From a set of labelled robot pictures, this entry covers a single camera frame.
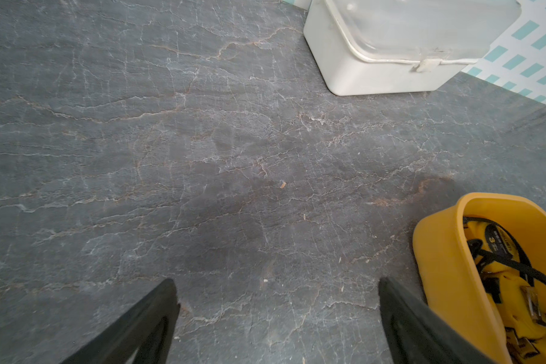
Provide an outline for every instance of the black strap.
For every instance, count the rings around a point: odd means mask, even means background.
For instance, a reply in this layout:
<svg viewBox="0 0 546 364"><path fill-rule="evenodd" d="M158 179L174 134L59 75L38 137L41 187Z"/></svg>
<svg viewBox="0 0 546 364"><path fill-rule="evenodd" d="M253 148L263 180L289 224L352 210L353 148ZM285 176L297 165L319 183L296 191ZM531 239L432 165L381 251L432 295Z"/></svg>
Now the black strap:
<svg viewBox="0 0 546 364"><path fill-rule="evenodd" d="M477 252L477 255L481 255L483 257L481 259L481 261L477 265L477 269L478 269L479 272L481 272L479 270L480 269L479 265L481 264L482 261L485 261L487 263L483 264L481 266L481 269L483 269L483 267L486 266L487 264L496 261L496 262L498 262L500 264L503 264L504 266L508 266L510 268L514 268L514 269L520 271L521 273L525 273L527 277L530 277L531 279L537 279L546 286L546 274L540 272L539 270L536 270L536 269L534 269L534 268L532 268L530 266L524 265L522 263L518 263L515 260L504 258L504 257L502 257L500 255L497 255L497 254L492 253L490 251L486 251L484 249L480 249Z"/></svg>
<svg viewBox="0 0 546 364"><path fill-rule="evenodd" d="M468 217L468 216L463 217L463 223L464 224L467 224L470 221L487 222L488 224L495 225L495 226L501 228L503 231L505 231L505 233L508 234L510 239L512 239L512 241L514 242L514 245L516 245L517 255L520 258L520 263L522 263L523 265L526 265L526 266L531 268L530 259L527 257L525 251L522 249L520 244L517 242L516 238L513 237L512 234L510 234L510 232L507 231L506 229L504 229L500 224L498 224L495 221L489 220L487 218L483 218L483 217ZM526 280L531 287L534 287L534 278L528 276L525 272L523 272L521 270L520 270L520 277L522 277L522 279Z"/></svg>

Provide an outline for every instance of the teal and white tile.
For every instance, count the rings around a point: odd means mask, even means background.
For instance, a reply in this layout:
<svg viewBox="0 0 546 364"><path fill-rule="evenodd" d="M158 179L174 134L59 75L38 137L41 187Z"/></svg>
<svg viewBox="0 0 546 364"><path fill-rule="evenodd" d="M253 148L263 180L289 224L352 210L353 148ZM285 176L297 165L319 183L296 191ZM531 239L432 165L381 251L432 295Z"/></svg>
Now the teal and white tile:
<svg viewBox="0 0 546 364"><path fill-rule="evenodd" d="M309 10L309 6L312 4L312 0L283 0L299 8Z"/></svg>
<svg viewBox="0 0 546 364"><path fill-rule="evenodd" d="M463 71L546 104L546 0L520 0L522 16Z"/></svg>

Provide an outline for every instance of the clear plastic lid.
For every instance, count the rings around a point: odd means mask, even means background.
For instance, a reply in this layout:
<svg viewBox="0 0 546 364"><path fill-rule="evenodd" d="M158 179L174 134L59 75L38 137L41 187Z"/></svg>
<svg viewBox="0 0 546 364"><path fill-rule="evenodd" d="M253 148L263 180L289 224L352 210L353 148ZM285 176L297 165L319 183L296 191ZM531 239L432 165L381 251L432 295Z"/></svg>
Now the clear plastic lid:
<svg viewBox="0 0 546 364"><path fill-rule="evenodd" d="M521 13L516 0L325 0L371 59L481 58Z"/></svg>

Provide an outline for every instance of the white plastic box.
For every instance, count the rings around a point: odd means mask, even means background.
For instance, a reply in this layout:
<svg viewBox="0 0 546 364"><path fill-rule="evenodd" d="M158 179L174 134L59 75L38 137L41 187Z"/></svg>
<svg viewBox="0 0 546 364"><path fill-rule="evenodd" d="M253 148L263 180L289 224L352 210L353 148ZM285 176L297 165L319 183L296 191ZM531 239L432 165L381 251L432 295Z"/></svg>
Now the white plastic box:
<svg viewBox="0 0 546 364"><path fill-rule="evenodd" d="M338 96L433 91L520 13L516 0L313 0L303 33Z"/></svg>

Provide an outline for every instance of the yellow plastic container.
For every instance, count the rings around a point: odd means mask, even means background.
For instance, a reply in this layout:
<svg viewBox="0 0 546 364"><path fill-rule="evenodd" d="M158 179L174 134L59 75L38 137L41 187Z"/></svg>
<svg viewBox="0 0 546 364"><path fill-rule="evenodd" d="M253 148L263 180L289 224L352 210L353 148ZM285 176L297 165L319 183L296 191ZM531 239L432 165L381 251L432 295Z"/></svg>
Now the yellow plastic container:
<svg viewBox="0 0 546 364"><path fill-rule="evenodd" d="M429 307L490 359L511 364L505 329L493 307L467 247L463 216L493 220L517 239L535 269L546 274L546 212L532 201L497 193L469 193L457 204L422 219L413 249ZM537 283L546 312L546 287Z"/></svg>

